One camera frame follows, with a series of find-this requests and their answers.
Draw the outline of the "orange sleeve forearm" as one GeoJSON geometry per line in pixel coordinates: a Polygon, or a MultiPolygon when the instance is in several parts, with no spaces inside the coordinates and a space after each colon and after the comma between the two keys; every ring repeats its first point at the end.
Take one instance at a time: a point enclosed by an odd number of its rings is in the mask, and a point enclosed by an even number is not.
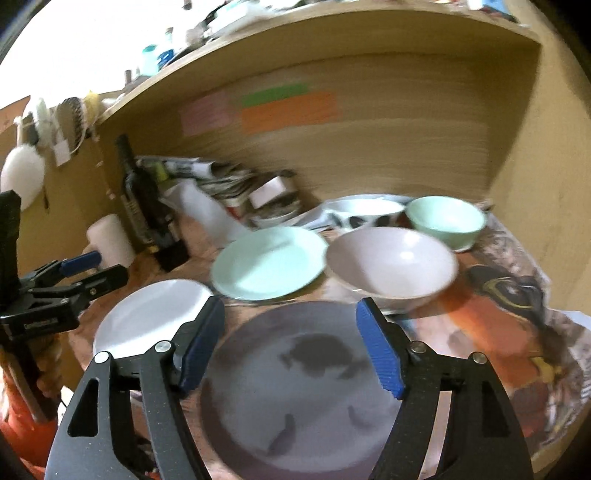
{"type": "Polygon", "coordinates": [[[38,423],[6,375],[1,377],[1,432],[36,479],[43,479],[58,429],[57,419],[38,423]]]}

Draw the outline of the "left hand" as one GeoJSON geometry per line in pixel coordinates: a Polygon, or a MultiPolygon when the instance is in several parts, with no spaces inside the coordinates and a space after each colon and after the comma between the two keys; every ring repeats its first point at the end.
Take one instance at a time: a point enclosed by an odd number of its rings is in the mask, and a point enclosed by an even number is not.
{"type": "Polygon", "coordinates": [[[25,347],[25,366],[17,381],[33,419],[47,423],[57,416],[64,386],[59,334],[37,338],[25,347]]]}

